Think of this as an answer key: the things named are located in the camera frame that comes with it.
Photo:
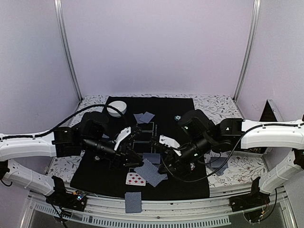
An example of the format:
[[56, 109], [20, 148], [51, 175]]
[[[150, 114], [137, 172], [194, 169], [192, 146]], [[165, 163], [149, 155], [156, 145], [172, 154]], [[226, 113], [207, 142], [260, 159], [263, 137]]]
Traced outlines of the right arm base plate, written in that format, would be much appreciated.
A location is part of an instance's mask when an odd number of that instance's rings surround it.
[[229, 205], [233, 212], [263, 206], [270, 202], [270, 194], [264, 194], [257, 190], [252, 190], [248, 194], [238, 195], [229, 198]]

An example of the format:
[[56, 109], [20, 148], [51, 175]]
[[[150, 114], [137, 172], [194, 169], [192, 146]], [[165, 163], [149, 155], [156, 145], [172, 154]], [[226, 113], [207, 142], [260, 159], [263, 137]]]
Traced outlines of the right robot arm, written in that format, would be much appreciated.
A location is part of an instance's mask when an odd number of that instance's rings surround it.
[[179, 127], [190, 137], [186, 146], [173, 148], [168, 141], [158, 141], [168, 148], [162, 160], [160, 174], [188, 175], [190, 164], [208, 151], [234, 152], [258, 147], [290, 148], [287, 156], [271, 171], [253, 180], [251, 191], [240, 196], [249, 207], [265, 201], [270, 193], [304, 169], [304, 122], [255, 122], [241, 118], [227, 118], [214, 124], [201, 110], [190, 110], [178, 121]]

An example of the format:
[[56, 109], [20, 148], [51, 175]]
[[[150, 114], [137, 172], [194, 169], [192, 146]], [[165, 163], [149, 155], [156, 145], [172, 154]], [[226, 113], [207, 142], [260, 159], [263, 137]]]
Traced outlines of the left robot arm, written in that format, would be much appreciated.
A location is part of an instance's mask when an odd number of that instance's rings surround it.
[[87, 112], [73, 127], [56, 127], [54, 130], [30, 135], [0, 136], [0, 181], [10, 180], [46, 197], [49, 204], [57, 206], [83, 205], [84, 196], [68, 193], [59, 177], [49, 177], [28, 169], [16, 158], [68, 157], [81, 152], [92, 152], [109, 161], [110, 168], [137, 167], [143, 160], [129, 146], [131, 139], [141, 133], [139, 127], [126, 127], [113, 140], [103, 137], [108, 118], [101, 112]]

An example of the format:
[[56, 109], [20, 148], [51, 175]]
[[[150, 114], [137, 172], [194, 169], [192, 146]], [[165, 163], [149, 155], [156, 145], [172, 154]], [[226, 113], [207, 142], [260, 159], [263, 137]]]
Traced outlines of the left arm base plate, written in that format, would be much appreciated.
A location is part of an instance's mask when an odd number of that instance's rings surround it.
[[46, 196], [46, 202], [62, 209], [83, 212], [87, 204], [87, 197], [85, 195], [56, 190], [51, 195]]

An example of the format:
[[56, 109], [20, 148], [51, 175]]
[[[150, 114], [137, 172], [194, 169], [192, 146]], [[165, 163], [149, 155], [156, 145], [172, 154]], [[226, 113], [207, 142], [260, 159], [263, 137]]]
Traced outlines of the teal chip stack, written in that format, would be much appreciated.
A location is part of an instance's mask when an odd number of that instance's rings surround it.
[[175, 121], [179, 121], [181, 119], [181, 116], [180, 115], [176, 115], [175, 117], [174, 117], [174, 120]]

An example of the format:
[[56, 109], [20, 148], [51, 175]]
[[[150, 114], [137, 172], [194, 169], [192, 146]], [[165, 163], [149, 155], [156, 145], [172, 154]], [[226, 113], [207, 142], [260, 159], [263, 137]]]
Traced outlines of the blue card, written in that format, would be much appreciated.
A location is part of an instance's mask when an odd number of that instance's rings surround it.
[[141, 121], [141, 117], [143, 116], [143, 113], [140, 114], [134, 114], [135, 120], [138, 124], [143, 124], [144, 122]]

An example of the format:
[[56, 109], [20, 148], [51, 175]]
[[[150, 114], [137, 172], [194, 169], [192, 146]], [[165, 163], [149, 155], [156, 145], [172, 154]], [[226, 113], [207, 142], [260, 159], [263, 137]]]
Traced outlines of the blue playing card deck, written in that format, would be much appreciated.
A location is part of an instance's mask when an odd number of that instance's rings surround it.
[[[226, 158], [225, 157], [211, 157], [210, 161], [206, 163], [206, 166], [211, 170], [215, 171], [217, 170], [224, 162]], [[225, 163], [220, 170], [218, 170], [215, 174], [217, 176], [222, 176], [224, 174], [224, 171], [228, 168], [228, 164]]]

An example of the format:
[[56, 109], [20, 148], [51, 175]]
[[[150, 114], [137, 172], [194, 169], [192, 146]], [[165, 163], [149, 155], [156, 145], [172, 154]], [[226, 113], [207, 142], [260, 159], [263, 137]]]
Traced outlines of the nine of diamonds card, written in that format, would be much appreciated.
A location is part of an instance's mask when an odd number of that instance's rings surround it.
[[127, 173], [125, 184], [134, 186], [145, 186], [146, 180], [136, 172], [129, 172]]

